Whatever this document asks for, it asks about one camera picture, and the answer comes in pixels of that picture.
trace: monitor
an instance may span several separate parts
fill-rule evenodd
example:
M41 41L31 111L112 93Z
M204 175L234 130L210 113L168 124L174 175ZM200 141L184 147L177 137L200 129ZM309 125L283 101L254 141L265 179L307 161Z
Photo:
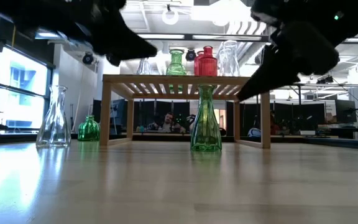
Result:
M349 100L335 100L336 121L338 123L357 122L356 104Z

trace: green glass vase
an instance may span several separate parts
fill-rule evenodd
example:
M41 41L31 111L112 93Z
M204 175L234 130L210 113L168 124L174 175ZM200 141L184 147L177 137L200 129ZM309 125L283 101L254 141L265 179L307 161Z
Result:
M199 85L200 102L191 134L191 150L216 152L222 150L221 132L216 121L212 94L213 85Z
M173 49L169 51L169 53L171 54L171 64L167 68L167 75L186 75L186 69L181 64L181 58L185 52L179 49ZM173 91L173 85L169 85L169 89ZM183 85L178 85L178 91L183 91Z
M80 124L80 128L78 131L78 140L99 141L99 129L99 124L94 120L94 116L87 116L85 122Z

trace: person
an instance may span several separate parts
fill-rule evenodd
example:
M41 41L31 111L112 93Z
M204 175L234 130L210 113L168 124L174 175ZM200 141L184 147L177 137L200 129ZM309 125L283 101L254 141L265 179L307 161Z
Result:
M173 123L173 113L168 112L165 115L164 122L162 124L158 124L155 121L147 126L148 130L154 130L154 131L162 131L165 133L171 133L171 132L179 132L179 133L185 133L186 129L180 124Z

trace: white wall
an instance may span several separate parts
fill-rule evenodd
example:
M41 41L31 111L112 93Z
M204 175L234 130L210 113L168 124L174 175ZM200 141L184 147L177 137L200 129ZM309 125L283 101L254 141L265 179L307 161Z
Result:
M69 127L71 127L70 105L73 105L73 117L75 118L78 97L81 94L77 119L75 121L75 131L77 133L78 126L85 120L90 105L93 104L98 87L98 75L66 53L60 44L55 45L54 64L56 65L56 70L53 74L54 80L52 82L68 88L65 98L65 113Z

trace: window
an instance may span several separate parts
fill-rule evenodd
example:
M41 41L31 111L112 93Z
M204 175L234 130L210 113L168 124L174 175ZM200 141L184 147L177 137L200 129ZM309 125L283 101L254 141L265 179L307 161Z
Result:
M4 48L0 53L0 84L44 95L48 68Z
M0 124L10 128L40 128L44 99L0 88Z

